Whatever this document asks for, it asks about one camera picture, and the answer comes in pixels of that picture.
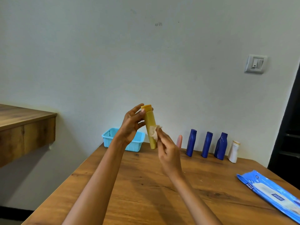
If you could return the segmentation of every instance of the white wall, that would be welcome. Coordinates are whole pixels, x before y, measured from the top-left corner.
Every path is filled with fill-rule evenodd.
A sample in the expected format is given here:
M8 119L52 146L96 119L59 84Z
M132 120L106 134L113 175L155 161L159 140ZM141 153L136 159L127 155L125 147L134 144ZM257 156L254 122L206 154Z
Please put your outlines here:
M0 205L37 208L141 102L183 147L191 128L197 150L223 131L267 166L298 67L299 6L0 0L0 103L59 113L51 150L0 169ZM249 54L270 57L263 75L243 73Z

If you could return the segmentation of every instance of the wooden shelf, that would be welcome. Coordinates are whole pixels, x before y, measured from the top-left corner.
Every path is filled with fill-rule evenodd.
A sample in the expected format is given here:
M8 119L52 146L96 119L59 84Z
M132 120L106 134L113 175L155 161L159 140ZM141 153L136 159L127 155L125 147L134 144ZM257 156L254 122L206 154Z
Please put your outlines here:
M56 115L0 104L0 167L54 142Z

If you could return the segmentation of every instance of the blue packaging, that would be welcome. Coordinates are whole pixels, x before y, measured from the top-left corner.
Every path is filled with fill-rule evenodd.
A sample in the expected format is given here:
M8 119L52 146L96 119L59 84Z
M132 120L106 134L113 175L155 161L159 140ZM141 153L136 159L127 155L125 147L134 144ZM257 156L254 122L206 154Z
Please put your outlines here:
M237 177L254 193L258 194L297 223L300 223L299 199L256 170L243 175L238 174Z
M189 157L192 157L192 155L193 155L193 150L194 150L195 141L196 141L196 134L197 134L197 130L194 130L194 129L190 130L190 137L188 139L187 149L185 151L185 154Z
M221 133L220 138L218 139L217 145L216 145L216 150L215 150L215 157L223 160L227 148L227 133Z
M201 153L201 156L203 158L207 158L207 156L208 156L209 147L212 142L212 135L213 135L212 132L207 132L207 134L206 134L202 153Z

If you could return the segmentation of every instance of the wooden table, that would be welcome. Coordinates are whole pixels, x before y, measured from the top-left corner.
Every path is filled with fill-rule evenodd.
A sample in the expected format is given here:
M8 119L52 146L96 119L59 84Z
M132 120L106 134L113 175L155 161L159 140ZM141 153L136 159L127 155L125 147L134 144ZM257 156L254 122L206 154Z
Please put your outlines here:
M61 224L101 161L103 144L23 223ZM296 197L300 191L259 163L239 158L231 163L194 151L181 154L186 177L224 224L296 224L262 200L236 174L257 170ZM104 224L193 224L185 204L163 174L157 150L143 143L139 153L125 151Z
M0 167L55 141L56 113L0 104Z

